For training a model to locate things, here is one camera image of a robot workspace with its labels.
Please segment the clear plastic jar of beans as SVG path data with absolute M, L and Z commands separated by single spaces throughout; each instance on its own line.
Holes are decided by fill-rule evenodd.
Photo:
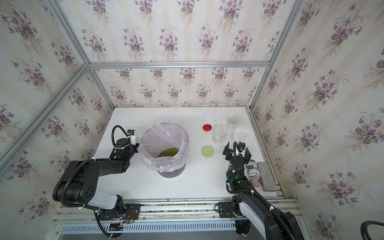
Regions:
M 213 128 L 213 142 L 216 144 L 222 143 L 224 140 L 224 125 L 216 123 Z

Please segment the light green jar lid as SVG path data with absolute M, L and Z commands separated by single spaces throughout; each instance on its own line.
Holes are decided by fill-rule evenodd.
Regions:
M 205 145 L 202 147 L 202 155 L 206 158 L 210 158 L 214 155 L 215 150 L 212 146 Z

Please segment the clear jar with beans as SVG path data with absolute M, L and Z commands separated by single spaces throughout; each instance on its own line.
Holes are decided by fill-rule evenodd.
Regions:
M 227 140 L 227 141 L 232 141 L 233 140 L 233 137 L 234 137 L 234 134 L 235 134 L 235 124 L 233 123 L 228 123 L 227 126 L 226 126 L 226 131 L 225 131 L 225 134 L 224 134 L 224 138 Z

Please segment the red jar lid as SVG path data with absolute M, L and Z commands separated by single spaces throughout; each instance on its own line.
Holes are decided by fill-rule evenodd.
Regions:
M 205 125 L 203 125 L 203 130 L 205 132 L 209 132 L 212 130 L 212 126 L 210 124 L 205 124 Z

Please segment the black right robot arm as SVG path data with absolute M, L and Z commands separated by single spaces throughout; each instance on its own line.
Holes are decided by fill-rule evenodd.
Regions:
M 225 159 L 229 161 L 226 172 L 226 190 L 232 194 L 230 212 L 235 217 L 245 217 L 236 227 L 239 235 L 248 233 L 253 225 L 265 240 L 303 240 L 304 235 L 295 216 L 290 212 L 282 212 L 259 194 L 247 178 L 245 165 L 251 160 L 251 153 L 245 143 L 230 142 L 223 150 Z

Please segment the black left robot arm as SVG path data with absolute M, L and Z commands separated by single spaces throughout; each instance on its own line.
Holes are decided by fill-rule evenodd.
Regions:
M 122 229 L 138 219 L 140 205 L 128 207 L 123 197 L 98 189 L 100 177 L 122 174 L 138 153 L 135 130 L 124 130 L 120 125 L 111 132 L 112 151 L 108 158 L 72 161 L 53 190 L 53 200 L 66 208 L 92 210 L 100 227 L 103 220 L 115 220 L 115 229 Z

